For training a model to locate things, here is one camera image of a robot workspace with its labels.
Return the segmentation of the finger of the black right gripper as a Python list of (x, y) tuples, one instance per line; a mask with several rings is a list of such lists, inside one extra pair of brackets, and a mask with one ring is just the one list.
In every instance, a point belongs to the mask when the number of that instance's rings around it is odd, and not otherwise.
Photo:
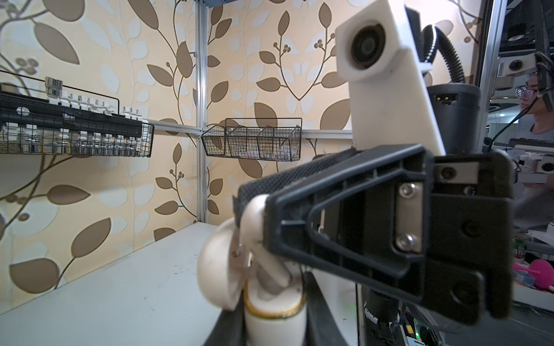
[(306, 164), (301, 164), (290, 170), (275, 173), (268, 177), (263, 177), (241, 185), (237, 191), (237, 195), (233, 197), (233, 211), (236, 226), (239, 226), (248, 203), (256, 196), (271, 195), (289, 185), (298, 183), (305, 178), (354, 157), (358, 153), (358, 150), (351, 147), (338, 153), (320, 154)]

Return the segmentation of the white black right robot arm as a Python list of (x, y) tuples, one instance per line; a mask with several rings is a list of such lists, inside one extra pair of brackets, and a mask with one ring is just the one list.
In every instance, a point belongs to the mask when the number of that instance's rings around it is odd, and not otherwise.
[(471, 147), (480, 89), (433, 25), (338, 30), (354, 146), (243, 185), (234, 225), (254, 255), (239, 286), (254, 345), (343, 342), (313, 270), (370, 290), (372, 313), (399, 303), (465, 325), (512, 304), (512, 170)]

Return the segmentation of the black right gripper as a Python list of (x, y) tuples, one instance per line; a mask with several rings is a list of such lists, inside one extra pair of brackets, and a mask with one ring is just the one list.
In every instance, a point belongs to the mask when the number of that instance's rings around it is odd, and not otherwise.
[(431, 193), (432, 168), (418, 144), (356, 152), (268, 197), (264, 246), (461, 324), (505, 319), (512, 161), (499, 151), (437, 157)]

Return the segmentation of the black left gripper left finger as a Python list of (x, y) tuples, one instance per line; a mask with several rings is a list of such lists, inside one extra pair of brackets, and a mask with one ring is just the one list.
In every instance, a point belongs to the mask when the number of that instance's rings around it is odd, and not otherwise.
[(204, 346), (246, 346), (245, 303), (240, 298), (234, 311), (222, 310)]

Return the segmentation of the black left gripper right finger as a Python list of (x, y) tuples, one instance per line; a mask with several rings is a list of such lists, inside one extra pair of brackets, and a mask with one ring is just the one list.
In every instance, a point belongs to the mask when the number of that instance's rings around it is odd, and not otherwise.
[(307, 304), (307, 327), (304, 345), (347, 346), (333, 318), (322, 291), (311, 272), (304, 273), (304, 292)]

